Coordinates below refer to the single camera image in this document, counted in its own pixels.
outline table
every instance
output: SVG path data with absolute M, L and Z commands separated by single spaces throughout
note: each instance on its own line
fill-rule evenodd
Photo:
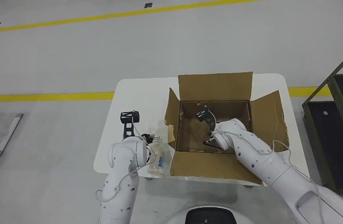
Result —
M 107 153 L 111 144 L 123 139 L 124 125 L 120 122 L 120 113 L 137 110 L 140 113 L 140 122 L 135 126 L 140 134 L 155 133 L 164 143 L 167 143 L 167 126 L 164 116 L 168 102 L 169 87 L 178 95 L 178 79 L 172 78 L 137 78 L 121 80 L 115 90 L 108 117 L 104 126 L 102 137 L 94 160 L 94 170 L 98 173 L 108 174 L 111 171 L 107 160 Z M 288 88 L 284 77 L 280 74 L 253 74 L 251 100 L 279 90 L 284 120 L 288 129 L 289 145 L 292 151 L 291 163 L 301 172 L 309 176 L 306 158 L 304 157 L 302 143 L 298 133 Z M 147 167 L 138 171 L 144 178 L 170 178 L 192 181 L 206 181 L 214 183 L 232 183 L 241 185 L 257 185 L 248 181 L 236 179 L 213 179 L 196 176 L 170 176 L 170 165 L 175 150 L 168 146 L 163 155 L 165 165 L 164 175 L 149 174 Z M 281 153 L 286 161 L 289 151 Z

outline yellow floor line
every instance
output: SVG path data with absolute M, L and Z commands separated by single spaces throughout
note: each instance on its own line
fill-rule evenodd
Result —
M 290 97 L 308 97 L 316 88 L 317 87 L 289 87 L 288 91 Z M 324 87 L 317 96 L 331 96 L 329 88 Z M 112 100 L 113 97 L 114 92 L 0 95 L 0 102 Z
M 184 4 L 184 5 L 179 5 L 179 6 L 167 6 L 167 7 L 161 7 L 161 8 L 147 8 L 147 9 L 136 10 L 136 11 L 131 11 L 131 12 L 119 12 L 119 13 L 90 16 L 90 17 L 84 17 L 84 18 L 72 18 L 72 19 L 68 19 L 68 20 L 57 20 L 57 21 L 50 21 L 50 22 L 40 22 L 40 23 L 36 23 L 36 24 L 25 24 L 25 25 L 20 25 L 20 26 L 1 27 L 0 32 L 11 31 L 11 30 L 30 29 L 30 28 L 43 27 L 43 26 L 56 26 L 56 25 L 61 25 L 61 24 L 72 24 L 72 23 L 77 23 L 77 22 L 106 20 L 108 18 L 137 16 L 137 15 L 145 15 L 145 14 L 158 13 L 158 12 L 187 10 L 190 8 L 220 6 L 223 4 L 254 2 L 254 1 L 258 1 L 258 0 L 221 0 L 221 1 L 212 1 L 212 2 Z
M 77 94 L 0 95 L 0 102 L 111 100 L 113 99 L 113 96 L 114 92 L 82 92 Z

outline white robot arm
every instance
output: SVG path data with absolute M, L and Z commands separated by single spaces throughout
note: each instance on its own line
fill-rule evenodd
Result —
M 109 149 L 108 160 L 112 170 L 102 190 L 99 224 L 130 222 L 139 184 L 137 170 L 147 165 L 147 158 L 150 158 L 146 143 L 140 137 L 133 136 L 134 126 L 127 127 L 128 123 L 130 121 L 124 123 L 124 140 L 112 144 Z M 212 122 L 211 126 L 212 137 L 218 145 L 224 150 L 233 148 L 242 164 L 284 198 L 300 223 L 343 224 L 343 199 L 331 190 L 316 185 L 284 162 L 269 145 L 248 132 L 238 119 L 217 124 Z M 231 223 L 252 223 L 237 211 L 220 206 L 189 208 L 168 223 L 186 223 L 188 214 L 202 218 L 206 214 L 212 216 L 211 208 L 218 209 L 218 218 L 221 211 L 225 216 L 234 218 L 235 222 Z
M 237 159 L 282 196 L 301 223 L 343 223 L 339 195 L 284 162 L 238 119 L 216 124 L 212 136 L 222 149 L 233 148 Z

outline clear plastic bottle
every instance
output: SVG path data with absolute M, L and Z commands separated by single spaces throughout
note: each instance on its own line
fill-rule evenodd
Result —
M 156 136 L 154 138 L 153 143 L 150 144 L 152 150 L 155 153 L 155 162 L 149 165 L 149 173 L 151 174 L 163 174 L 163 161 L 162 161 L 162 154 L 163 154 L 163 144 L 162 139 L 160 136 Z

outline open cardboard box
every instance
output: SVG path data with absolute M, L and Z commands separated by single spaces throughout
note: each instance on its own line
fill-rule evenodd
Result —
M 232 150 L 218 150 L 203 145 L 210 138 L 206 122 L 199 122 L 196 113 L 205 105 L 217 122 L 238 118 L 247 130 L 272 146 L 273 140 L 289 145 L 287 128 L 278 91 L 250 101 L 252 72 L 197 74 L 178 76 L 180 100 L 170 88 L 165 124 L 168 143 L 175 149 L 170 175 L 202 176 L 262 181 L 246 169 Z M 285 151 L 276 144 L 276 151 Z

